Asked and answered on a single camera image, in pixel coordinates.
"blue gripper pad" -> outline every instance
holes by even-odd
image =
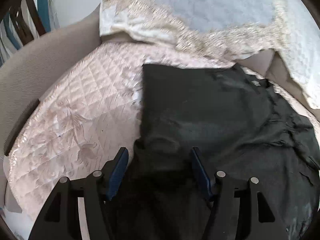
[[[200,192],[202,193],[202,196],[206,200],[210,200],[213,197],[213,194],[211,192],[210,178],[205,172],[204,167],[194,148],[190,152],[190,157],[191,157],[193,176],[195,177],[196,182],[198,183]]]
[[[128,150],[124,147],[120,150],[122,150],[122,152],[118,152],[120,157],[118,158],[117,163],[109,177],[109,187],[107,188],[108,200],[111,200],[117,194],[129,161]]]

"metal screw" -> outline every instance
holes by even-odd
[[[60,183],[66,183],[67,181],[68,181],[67,177],[62,177],[62,178],[59,179]]]
[[[256,178],[256,177],[252,177],[250,180],[254,184],[258,184],[258,182],[259,182],[258,178]]]
[[[217,171],[217,176],[223,178],[226,175],[224,171]]]
[[[94,171],[93,172],[93,176],[94,177],[100,177],[102,175],[102,172],[101,171]]]

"lace trim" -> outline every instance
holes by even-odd
[[[140,31],[160,31],[166,37],[172,37],[171,45],[177,50],[222,62],[246,58],[262,49],[287,47],[285,0],[273,0],[273,5],[275,15],[267,26],[251,23],[199,33],[190,30],[169,7],[157,5],[155,0],[102,0],[102,10],[115,6],[115,16],[124,13],[131,21],[140,19]]]

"black cloth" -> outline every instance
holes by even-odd
[[[231,69],[143,66],[141,138],[113,200],[116,239],[200,239],[210,209],[189,152],[237,179],[255,176],[299,239],[319,204],[313,126],[267,80]]]

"quilted fabric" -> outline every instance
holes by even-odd
[[[31,115],[9,154],[12,193],[32,219],[61,176],[86,177],[120,147],[132,157],[146,62],[222,67],[215,60],[133,43],[104,44],[77,63]]]
[[[320,108],[320,30],[301,0],[102,0],[100,35],[119,31],[221,61],[274,49]]]

